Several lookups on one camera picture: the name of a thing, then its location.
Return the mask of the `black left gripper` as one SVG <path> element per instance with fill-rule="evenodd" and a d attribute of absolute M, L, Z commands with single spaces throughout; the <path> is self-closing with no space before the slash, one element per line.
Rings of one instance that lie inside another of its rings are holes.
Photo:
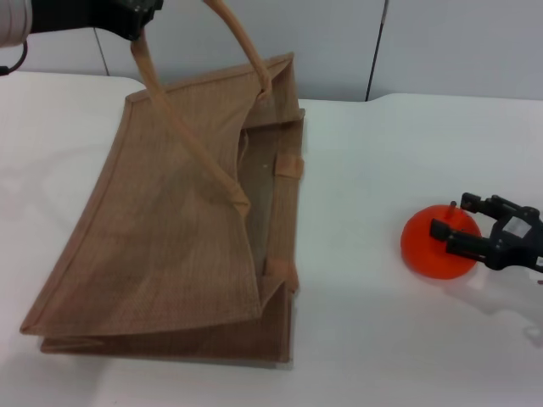
<path fill-rule="evenodd" d="M 121 0 L 121 4 L 120 0 L 31 0 L 31 34 L 100 28 L 135 41 L 163 4 L 164 0 Z"/>

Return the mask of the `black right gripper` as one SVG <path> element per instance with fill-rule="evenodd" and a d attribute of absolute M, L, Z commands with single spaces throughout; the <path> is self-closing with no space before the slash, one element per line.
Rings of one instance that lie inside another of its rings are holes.
<path fill-rule="evenodd" d="M 481 197 L 465 192 L 461 209 L 495 220 L 489 239 L 451 228 L 432 219 L 430 236 L 445 243 L 445 251 L 471 260 L 485 260 L 492 270 L 522 266 L 543 272 L 543 220 L 540 211 L 520 207 L 500 196 Z"/>

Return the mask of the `orange plastic toy fruit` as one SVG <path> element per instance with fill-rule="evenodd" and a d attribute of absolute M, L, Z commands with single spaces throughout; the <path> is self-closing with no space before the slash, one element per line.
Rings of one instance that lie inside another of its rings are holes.
<path fill-rule="evenodd" d="M 464 276 L 476 261 L 448 254 L 446 243 L 430 236 L 433 219 L 443 221 L 452 229 L 481 237 L 473 218 L 452 203 L 429 206 L 415 213 L 403 228 L 400 251 L 404 263 L 417 274 L 438 280 Z"/>

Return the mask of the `brown jute handbag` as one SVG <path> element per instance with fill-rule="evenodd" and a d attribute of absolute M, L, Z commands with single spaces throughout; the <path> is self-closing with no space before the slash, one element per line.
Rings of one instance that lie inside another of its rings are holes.
<path fill-rule="evenodd" d="M 305 112 L 294 57 L 263 59 L 224 0 L 204 0 L 248 63 L 145 85 L 20 326 L 48 354 L 256 361 L 292 357 Z"/>

